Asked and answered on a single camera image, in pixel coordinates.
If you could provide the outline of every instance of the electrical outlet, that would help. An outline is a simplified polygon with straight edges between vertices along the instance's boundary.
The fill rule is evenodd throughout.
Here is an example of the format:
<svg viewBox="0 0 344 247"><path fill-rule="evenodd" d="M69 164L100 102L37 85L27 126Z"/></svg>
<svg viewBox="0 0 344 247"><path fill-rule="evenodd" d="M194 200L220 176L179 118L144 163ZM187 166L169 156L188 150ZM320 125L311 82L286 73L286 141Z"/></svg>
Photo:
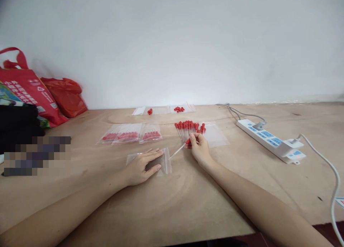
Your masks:
<svg viewBox="0 0 344 247"><path fill-rule="evenodd" d="M274 155L276 155L279 159L281 159L283 162L287 164L294 163L296 165L299 165L300 160L306 157L306 155L300 151L296 151L294 154L290 154L286 157L281 157L280 155L275 153L275 149L282 143L282 140L280 140L279 138L277 138L276 136L274 136L266 130L256 130L252 127L253 125L255 125L255 123L248 119L239 120L236 124L248 135L250 135L253 139L262 144L264 147L266 147Z"/></svg>

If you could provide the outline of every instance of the bag handle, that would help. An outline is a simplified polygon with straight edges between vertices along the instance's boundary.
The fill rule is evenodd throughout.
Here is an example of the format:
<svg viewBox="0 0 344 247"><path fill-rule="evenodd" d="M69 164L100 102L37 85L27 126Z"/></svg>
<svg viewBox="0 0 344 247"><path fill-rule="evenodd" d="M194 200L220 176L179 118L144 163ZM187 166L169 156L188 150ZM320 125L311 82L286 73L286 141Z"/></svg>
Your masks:
<svg viewBox="0 0 344 247"><path fill-rule="evenodd" d="M6 53L6 52L9 52L9 51L14 51L14 50L18 50L19 51L19 53L17 55L17 64L16 65L19 65L22 69L29 69L28 63L26 62L25 55L24 55L24 53L19 48L16 48L16 47L5 48L5 49L0 51L0 54ZM10 62L9 60L6 60L4 62L4 68L5 69L8 69L8 68L16 69L13 64L15 64L15 63Z"/></svg>

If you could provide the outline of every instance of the hand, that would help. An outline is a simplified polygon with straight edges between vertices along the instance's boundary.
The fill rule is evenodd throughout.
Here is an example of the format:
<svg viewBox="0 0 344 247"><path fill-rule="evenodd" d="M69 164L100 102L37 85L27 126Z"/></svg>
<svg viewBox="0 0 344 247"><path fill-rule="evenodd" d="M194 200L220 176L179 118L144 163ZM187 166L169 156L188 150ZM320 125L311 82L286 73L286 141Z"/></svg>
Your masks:
<svg viewBox="0 0 344 247"><path fill-rule="evenodd" d="M185 148L192 149L192 154L198 164L204 169L215 163L209 152L209 145L205 137L200 133L190 134L191 146L186 145Z"/></svg>
<svg viewBox="0 0 344 247"><path fill-rule="evenodd" d="M150 149L135 157L123 170L125 178L128 180L128 185L134 186L143 183L159 171L161 165L155 165L148 171L146 171L145 168L149 162L160 157L163 153L164 152L162 150L159 151L159 149Z"/></svg>

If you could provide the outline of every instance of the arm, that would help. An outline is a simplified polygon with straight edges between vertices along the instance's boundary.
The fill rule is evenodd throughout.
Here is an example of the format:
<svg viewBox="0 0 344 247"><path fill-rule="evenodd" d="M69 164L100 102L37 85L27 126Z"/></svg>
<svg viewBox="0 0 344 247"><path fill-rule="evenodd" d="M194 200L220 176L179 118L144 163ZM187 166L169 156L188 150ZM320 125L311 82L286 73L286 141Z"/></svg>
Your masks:
<svg viewBox="0 0 344 247"><path fill-rule="evenodd" d="M36 212L0 235L1 246L56 246L93 211L116 192L146 181L161 165L145 171L146 165L163 154L148 150L125 169L96 185L71 194Z"/></svg>
<svg viewBox="0 0 344 247"><path fill-rule="evenodd" d="M192 154L199 165L227 192L252 223L279 246L332 246L285 203L259 186L216 163L201 134L190 134Z"/></svg>

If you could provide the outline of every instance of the forearm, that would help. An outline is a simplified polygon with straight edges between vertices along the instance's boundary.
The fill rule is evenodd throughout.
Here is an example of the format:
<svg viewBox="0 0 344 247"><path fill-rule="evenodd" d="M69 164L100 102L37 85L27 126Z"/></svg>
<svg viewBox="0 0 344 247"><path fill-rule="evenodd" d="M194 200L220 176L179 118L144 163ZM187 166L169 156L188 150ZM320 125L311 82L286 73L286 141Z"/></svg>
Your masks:
<svg viewBox="0 0 344 247"><path fill-rule="evenodd" d="M94 210L127 186L123 173L69 195L0 235L2 246L56 246Z"/></svg>
<svg viewBox="0 0 344 247"><path fill-rule="evenodd" d="M279 246L332 246L299 214L259 186L215 162L205 170L254 225Z"/></svg>

